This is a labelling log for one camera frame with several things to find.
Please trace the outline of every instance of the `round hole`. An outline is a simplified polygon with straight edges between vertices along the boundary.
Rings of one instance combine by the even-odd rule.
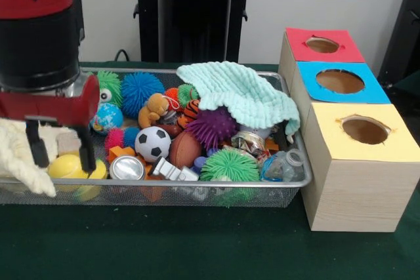
[[[316,75],[316,81],[324,88],[341,94],[357,93],[365,84],[358,75],[346,70],[329,69]]]
[[[388,138],[387,128],[369,117],[352,117],[343,122],[344,131],[363,144],[381,144]]]
[[[339,50],[340,45],[336,42],[325,39],[323,37],[311,37],[306,41],[306,45],[315,52],[320,52],[322,54],[331,54]]]

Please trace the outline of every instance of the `white plastic toy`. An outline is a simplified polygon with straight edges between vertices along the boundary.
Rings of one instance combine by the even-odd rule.
[[[160,157],[155,165],[150,170],[149,174],[154,176],[162,175],[167,180],[180,181],[197,181],[198,175],[190,170],[188,167],[183,167],[182,170],[167,162],[163,157]]]
[[[148,127],[141,130],[135,140],[135,149],[145,161],[153,163],[160,157],[169,155],[171,137],[159,127]]]

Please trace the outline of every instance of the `soccer ball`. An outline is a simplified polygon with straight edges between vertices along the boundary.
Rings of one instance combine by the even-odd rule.
[[[168,133],[159,127],[148,127],[141,130],[135,140],[135,149],[146,162],[153,163],[159,157],[169,155],[171,138]]]

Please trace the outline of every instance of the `plastic bottle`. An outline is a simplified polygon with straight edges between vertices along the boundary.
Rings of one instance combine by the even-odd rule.
[[[303,175],[303,156],[297,149],[288,151],[282,163],[283,181],[294,182],[300,180]]]
[[[297,149],[280,151],[266,160],[261,180],[266,182],[293,182],[303,178],[303,156]]]

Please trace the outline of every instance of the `shape sorter box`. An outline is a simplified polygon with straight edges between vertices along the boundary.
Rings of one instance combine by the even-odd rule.
[[[303,136],[313,102],[390,103],[365,63],[297,62],[289,90],[299,109]]]
[[[313,231],[395,231],[420,178],[420,148],[392,104],[312,103],[304,142]]]
[[[286,28],[279,74],[291,87],[296,62],[365,62],[356,43],[345,30]]]

